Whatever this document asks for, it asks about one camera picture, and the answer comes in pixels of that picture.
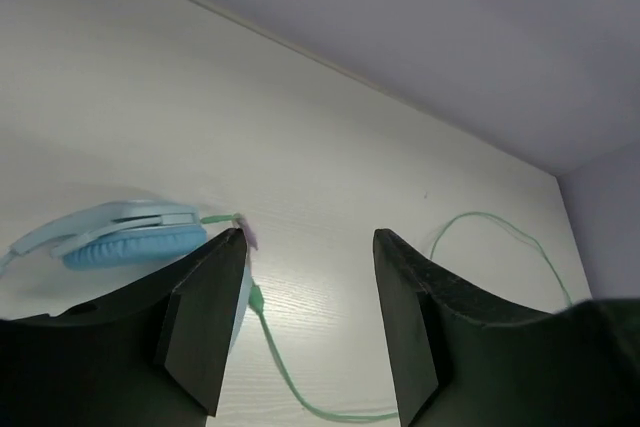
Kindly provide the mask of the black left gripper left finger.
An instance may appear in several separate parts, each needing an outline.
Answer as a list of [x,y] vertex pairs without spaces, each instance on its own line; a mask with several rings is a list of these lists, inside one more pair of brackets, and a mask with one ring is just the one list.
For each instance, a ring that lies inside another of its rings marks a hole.
[[218,407],[242,231],[63,314],[1,324],[5,426],[202,426]]

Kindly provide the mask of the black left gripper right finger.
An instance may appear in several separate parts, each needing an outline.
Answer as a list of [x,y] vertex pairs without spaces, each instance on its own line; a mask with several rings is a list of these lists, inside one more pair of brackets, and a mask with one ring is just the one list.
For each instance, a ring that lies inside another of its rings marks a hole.
[[396,233],[373,237],[404,426],[635,426],[639,303],[545,313],[493,295]]

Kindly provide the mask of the light blue headphones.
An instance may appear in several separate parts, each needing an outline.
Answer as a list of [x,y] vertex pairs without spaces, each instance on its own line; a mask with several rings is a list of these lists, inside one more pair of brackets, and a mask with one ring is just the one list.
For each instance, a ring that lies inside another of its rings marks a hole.
[[58,316],[203,246],[207,226],[230,223],[257,242],[239,213],[203,217],[167,200],[107,202],[50,221],[1,251],[1,317]]

